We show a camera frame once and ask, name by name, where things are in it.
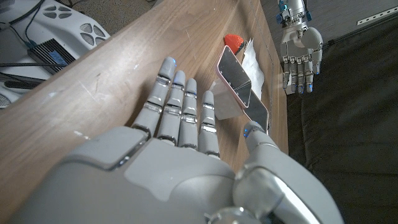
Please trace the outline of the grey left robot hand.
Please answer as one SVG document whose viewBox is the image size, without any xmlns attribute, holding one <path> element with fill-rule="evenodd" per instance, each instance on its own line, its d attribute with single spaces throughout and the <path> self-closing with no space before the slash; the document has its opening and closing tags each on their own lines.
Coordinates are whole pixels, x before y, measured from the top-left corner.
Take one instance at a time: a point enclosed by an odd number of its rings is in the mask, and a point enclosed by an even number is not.
<svg viewBox="0 0 398 224">
<path fill-rule="evenodd" d="M 317 29 L 305 24 L 285 29 L 280 44 L 282 88 L 290 88 L 292 93 L 311 93 L 314 75 L 320 73 L 322 56 L 323 38 Z"/>
</svg>

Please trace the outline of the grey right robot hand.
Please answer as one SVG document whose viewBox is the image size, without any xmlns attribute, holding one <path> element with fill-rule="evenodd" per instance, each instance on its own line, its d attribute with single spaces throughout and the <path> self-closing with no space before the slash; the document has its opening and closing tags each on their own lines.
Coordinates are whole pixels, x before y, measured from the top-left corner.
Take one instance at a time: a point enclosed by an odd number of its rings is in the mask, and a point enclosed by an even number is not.
<svg viewBox="0 0 398 224">
<path fill-rule="evenodd" d="M 131 127 L 71 151 L 11 223 L 342 223 L 326 187 L 255 121 L 249 157 L 221 160 L 211 92 L 197 110 L 194 79 L 166 57 Z"/>
</svg>

